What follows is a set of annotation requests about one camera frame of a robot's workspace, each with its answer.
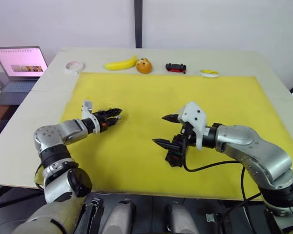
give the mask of red toy car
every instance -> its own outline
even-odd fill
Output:
[[[186,73],[187,67],[185,65],[181,64],[171,64],[167,63],[166,64],[166,70],[169,72],[183,72],[184,74]]]

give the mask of laptop keyboard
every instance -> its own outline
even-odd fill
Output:
[[[10,82],[4,88],[4,92],[29,92],[33,87],[34,82]]]

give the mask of table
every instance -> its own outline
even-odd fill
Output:
[[[40,160],[33,133],[38,127],[60,121],[79,77],[64,71],[66,63],[81,60],[85,63],[85,72],[106,73],[111,71],[103,68],[105,63],[126,60],[133,54],[148,58],[154,67],[153,74],[167,74],[165,64],[172,62],[187,65],[186,75],[212,69],[225,76],[256,76],[293,138],[293,97],[257,52],[62,48],[0,135],[0,185],[35,187],[33,177]],[[134,67],[114,73],[138,74]]]

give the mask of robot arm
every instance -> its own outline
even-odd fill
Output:
[[[264,141],[247,126],[217,123],[206,126],[206,114],[195,102],[184,106],[180,114],[167,115],[163,119],[183,125],[172,143],[154,139],[155,143],[168,149],[166,160],[171,166],[183,165],[188,146],[199,150],[202,147],[215,148],[243,164],[257,184],[270,218],[280,229],[293,227],[292,160],[284,150]]]
[[[121,109],[91,113],[92,104],[84,101],[82,120],[43,126],[34,133],[36,149],[44,170],[46,205],[38,209],[14,234],[73,233],[92,183],[88,174],[70,156],[66,145],[106,131],[117,123]]]

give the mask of black pole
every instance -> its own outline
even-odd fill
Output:
[[[134,0],[136,48],[142,48],[142,0]]]

